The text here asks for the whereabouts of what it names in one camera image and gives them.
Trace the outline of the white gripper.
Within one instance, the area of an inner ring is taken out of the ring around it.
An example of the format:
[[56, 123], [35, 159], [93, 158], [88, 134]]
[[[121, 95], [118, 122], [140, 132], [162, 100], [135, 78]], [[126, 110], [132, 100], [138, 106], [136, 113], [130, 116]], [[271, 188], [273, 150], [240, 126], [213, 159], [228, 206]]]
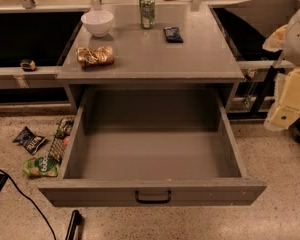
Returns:
[[270, 131], [287, 130], [300, 117], [300, 67], [288, 74], [279, 73], [275, 80], [275, 104], [264, 121]]

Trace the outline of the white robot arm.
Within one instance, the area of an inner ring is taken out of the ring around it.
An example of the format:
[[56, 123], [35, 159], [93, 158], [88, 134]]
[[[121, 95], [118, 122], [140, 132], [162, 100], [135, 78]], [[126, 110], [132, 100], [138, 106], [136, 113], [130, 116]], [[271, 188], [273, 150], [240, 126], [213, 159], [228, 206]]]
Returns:
[[300, 117], [300, 9], [286, 25], [275, 30], [266, 39], [262, 48], [270, 52], [281, 52], [277, 65], [286, 60], [295, 66], [287, 75], [277, 75], [275, 102], [264, 122], [268, 130], [285, 130]]

